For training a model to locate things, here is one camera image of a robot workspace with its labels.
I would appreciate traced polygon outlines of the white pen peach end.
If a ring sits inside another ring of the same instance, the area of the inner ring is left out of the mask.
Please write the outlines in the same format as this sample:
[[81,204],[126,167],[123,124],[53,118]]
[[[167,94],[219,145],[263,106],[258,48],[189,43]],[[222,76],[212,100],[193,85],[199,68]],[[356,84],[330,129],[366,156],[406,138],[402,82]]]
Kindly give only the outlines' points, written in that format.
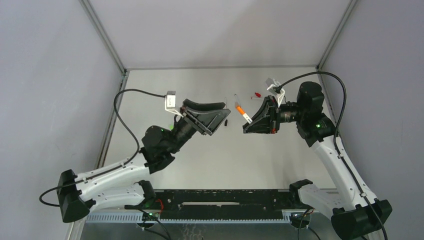
[[242,115],[242,117],[246,120],[246,122],[247,122],[248,124],[250,124],[250,123],[252,123],[252,122],[253,122],[253,120],[249,117],[249,115],[248,115],[246,112],[242,112],[242,113],[241,113],[241,115]]

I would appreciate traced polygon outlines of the orange pen cap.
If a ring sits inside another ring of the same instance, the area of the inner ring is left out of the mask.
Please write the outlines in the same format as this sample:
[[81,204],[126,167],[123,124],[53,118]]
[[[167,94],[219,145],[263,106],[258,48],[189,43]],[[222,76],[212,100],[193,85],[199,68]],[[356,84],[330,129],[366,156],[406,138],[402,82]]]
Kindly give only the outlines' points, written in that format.
[[245,115],[245,111],[243,110],[243,108],[241,107],[241,105],[236,101],[235,104],[235,109],[241,114],[241,115]]

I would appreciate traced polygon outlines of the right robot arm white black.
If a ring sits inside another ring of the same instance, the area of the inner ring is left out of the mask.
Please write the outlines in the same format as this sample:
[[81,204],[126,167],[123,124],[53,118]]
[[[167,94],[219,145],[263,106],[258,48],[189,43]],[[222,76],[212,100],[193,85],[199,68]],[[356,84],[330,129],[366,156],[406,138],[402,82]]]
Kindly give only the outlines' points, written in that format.
[[380,200],[368,187],[348,157],[334,123],[323,112],[324,94],[320,84],[303,82],[295,102],[284,102],[282,84],[266,81],[269,96],[252,117],[246,117],[245,134],[276,134],[282,123],[295,123],[297,131],[321,160],[337,193],[318,188],[308,179],[289,186],[291,203],[317,210],[330,221],[342,240],[363,238],[384,230],[392,212],[387,200]]

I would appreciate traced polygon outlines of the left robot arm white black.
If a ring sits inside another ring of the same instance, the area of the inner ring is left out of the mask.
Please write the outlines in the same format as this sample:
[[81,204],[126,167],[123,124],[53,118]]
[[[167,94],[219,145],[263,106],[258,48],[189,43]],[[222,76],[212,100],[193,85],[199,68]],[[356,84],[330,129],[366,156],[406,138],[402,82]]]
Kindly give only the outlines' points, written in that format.
[[213,135],[230,112],[223,102],[185,99],[173,129],[148,127],[136,156],[88,172],[63,171],[56,191],[62,221],[76,222],[91,212],[111,207],[150,207],[156,194],[145,177],[171,164],[194,134]]

